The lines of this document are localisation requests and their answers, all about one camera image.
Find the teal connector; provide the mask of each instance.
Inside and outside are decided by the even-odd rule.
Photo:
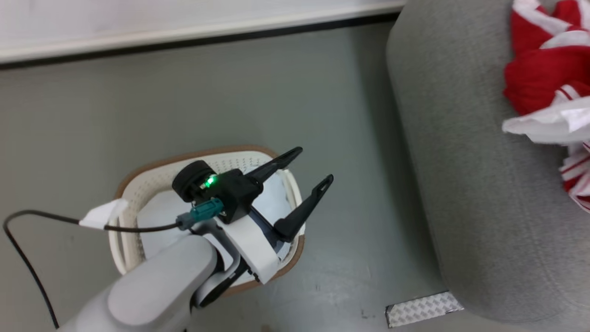
[[[180,230],[192,228],[196,223],[209,220],[223,211],[223,203],[218,198],[201,203],[191,209],[189,213],[183,213],[176,218]]]

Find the gray fabric upholstery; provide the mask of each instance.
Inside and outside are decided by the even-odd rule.
[[[561,187],[563,148],[504,134],[510,0],[409,0],[388,44],[445,283],[471,312],[590,330],[590,214]]]

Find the black baseboard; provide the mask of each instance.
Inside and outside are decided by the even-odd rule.
[[[374,24],[381,22],[395,21],[399,13],[376,15],[369,17],[344,19],[341,21],[323,22],[309,25],[300,25],[296,27],[279,28],[273,30],[246,32],[233,35],[222,35],[217,37],[199,38],[193,40],[174,41],[171,43],[161,43],[152,45],[142,45],[135,47],[118,48],[114,50],[89,52],[83,54],[73,54],[70,56],[59,56],[51,58],[42,58],[36,60],[17,61],[13,63],[0,64],[0,70],[17,69],[35,66],[46,66],[49,64],[65,63],[72,61],[82,61],[102,57],[123,56],[128,54],[153,52],[161,50],[171,50],[174,48],[194,47],[200,45],[210,45],[219,43],[230,43],[232,41],[249,40],[257,38],[276,37],[281,35],[298,34],[301,32],[331,30],[346,27],[356,27],[358,25]]]

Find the white wall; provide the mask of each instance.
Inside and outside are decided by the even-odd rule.
[[[405,0],[0,0],[0,63],[401,10]]]

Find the basket rim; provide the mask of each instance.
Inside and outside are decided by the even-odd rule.
[[[278,157],[278,154],[276,152],[274,152],[273,150],[265,148],[265,147],[261,147],[259,145],[234,145],[234,146],[219,147],[219,148],[213,148],[213,149],[207,149],[207,150],[202,150],[202,151],[197,151],[197,152],[189,152],[186,154],[177,155],[174,157],[151,162],[147,165],[141,166],[141,167],[133,170],[132,172],[130,172],[127,176],[125,176],[123,181],[121,181],[121,183],[119,184],[119,187],[117,188],[117,191],[115,192],[114,199],[119,199],[119,198],[123,197],[123,192],[125,191],[125,188],[129,185],[129,183],[131,183],[131,181],[133,181],[134,178],[136,178],[141,173],[147,172],[147,171],[152,170],[154,168],[161,167],[161,166],[171,164],[174,162],[187,160],[187,159],[204,157],[207,155],[241,152],[241,151],[257,151],[257,152],[262,152],[263,154],[267,154],[272,158]],[[283,276],[284,274],[289,272],[295,266],[295,264],[299,261],[299,258],[301,257],[301,253],[303,253],[303,246],[305,244],[305,235],[300,235],[297,242],[298,242],[297,249],[295,250],[295,253],[293,254],[293,258],[291,258],[291,260],[289,261],[289,263],[287,263],[287,265],[285,265],[283,268],[278,270],[277,273],[273,276],[273,278],[271,280],[275,280],[276,278]],[[246,289],[254,288],[258,285],[259,285],[259,283],[257,281],[248,281],[243,284],[228,288],[223,293],[222,296],[229,296],[232,294],[236,294],[236,293],[245,291]]]

